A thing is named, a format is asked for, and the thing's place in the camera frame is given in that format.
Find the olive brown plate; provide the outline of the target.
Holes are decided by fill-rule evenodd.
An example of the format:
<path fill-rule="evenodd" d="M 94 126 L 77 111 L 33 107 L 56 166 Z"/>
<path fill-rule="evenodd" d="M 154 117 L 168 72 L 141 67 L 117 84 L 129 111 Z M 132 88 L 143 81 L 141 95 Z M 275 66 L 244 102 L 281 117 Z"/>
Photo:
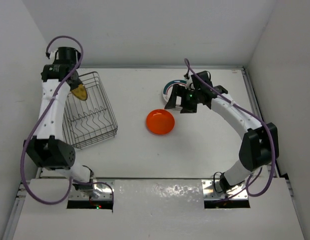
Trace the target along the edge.
<path fill-rule="evenodd" d="M 87 89 L 83 84 L 79 84 L 77 88 L 71 90 L 71 93 L 81 101 L 86 101 L 88 99 Z"/>

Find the white plate green red rim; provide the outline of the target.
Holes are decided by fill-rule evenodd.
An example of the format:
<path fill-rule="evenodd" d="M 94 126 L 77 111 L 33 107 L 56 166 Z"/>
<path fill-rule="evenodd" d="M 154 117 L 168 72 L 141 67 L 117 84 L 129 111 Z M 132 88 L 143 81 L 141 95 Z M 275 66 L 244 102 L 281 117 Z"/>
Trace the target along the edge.
<path fill-rule="evenodd" d="M 174 85 L 181 85 L 183 87 L 186 87 L 187 86 L 187 81 L 186 80 L 179 80 L 178 79 L 178 80 L 172 80 L 172 81 L 168 82 L 164 86 L 163 91 L 162 91 L 162 96 L 163 96 L 164 104 L 168 103 Z M 174 109 L 175 110 L 181 110 L 182 109 L 182 107 L 181 107 L 181 97 L 180 96 L 177 96 L 177 98 L 176 98 L 176 106 L 175 106 Z"/>

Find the large orange plate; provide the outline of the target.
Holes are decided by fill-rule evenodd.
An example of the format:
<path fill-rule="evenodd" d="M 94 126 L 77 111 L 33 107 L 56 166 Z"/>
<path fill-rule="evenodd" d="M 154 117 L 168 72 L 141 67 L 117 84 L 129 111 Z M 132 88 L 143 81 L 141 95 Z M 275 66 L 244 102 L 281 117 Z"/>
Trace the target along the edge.
<path fill-rule="evenodd" d="M 165 109 L 155 109 L 146 117 L 147 129 L 156 135 L 166 135 L 173 130 L 174 126 L 174 116 Z"/>

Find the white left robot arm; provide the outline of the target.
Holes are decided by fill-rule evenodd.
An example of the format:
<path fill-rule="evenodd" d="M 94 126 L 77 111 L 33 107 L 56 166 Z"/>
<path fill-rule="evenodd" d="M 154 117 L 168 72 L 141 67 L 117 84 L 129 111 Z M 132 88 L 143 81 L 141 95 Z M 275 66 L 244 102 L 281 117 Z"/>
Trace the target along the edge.
<path fill-rule="evenodd" d="M 59 47 L 52 64 L 44 66 L 40 123 L 32 134 L 26 152 L 41 168 L 57 171 L 74 182 L 88 183 L 91 170 L 76 161 L 75 149 L 65 142 L 63 119 L 68 95 L 81 101 L 88 98 L 76 65 L 81 53 L 73 47 Z"/>

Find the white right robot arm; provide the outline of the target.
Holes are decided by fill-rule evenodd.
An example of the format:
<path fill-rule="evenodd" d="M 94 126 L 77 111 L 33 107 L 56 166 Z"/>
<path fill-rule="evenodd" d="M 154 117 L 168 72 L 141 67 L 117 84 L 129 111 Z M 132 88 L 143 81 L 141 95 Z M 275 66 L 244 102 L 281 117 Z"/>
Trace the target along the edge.
<path fill-rule="evenodd" d="M 187 84 L 176 83 L 165 109 L 176 107 L 181 98 L 180 112 L 197 112 L 198 104 L 207 106 L 219 114 L 239 135 L 242 140 L 238 161 L 220 175 L 219 190 L 227 193 L 242 183 L 258 168 L 273 163 L 279 156 L 278 131 L 273 123 L 261 123 L 260 119 L 240 107 L 221 85 L 213 85 L 208 71 L 185 75 Z"/>

